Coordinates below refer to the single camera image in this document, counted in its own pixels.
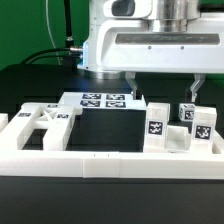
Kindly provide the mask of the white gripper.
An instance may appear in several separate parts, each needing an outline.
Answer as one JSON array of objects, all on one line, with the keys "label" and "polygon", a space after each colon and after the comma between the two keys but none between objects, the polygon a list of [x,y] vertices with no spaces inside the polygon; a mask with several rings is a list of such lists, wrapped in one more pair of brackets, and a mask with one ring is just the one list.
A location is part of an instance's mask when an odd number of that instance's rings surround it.
[{"label": "white gripper", "polygon": [[224,6],[200,0],[90,0],[88,67],[128,71],[134,100],[142,99],[135,72],[197,73],[185,100],[195,102],[206,79],[224,73]]}]

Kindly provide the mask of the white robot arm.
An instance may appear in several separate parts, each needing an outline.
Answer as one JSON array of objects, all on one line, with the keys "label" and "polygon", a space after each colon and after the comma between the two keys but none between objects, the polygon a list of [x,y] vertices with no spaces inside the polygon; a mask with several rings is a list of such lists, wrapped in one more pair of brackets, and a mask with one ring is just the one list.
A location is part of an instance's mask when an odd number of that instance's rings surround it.
[{"label": "white robot arm", "polygon": [[99,76],[224,73],[224,6],[200,0],[90,0],[89,37],[78,67]]}]

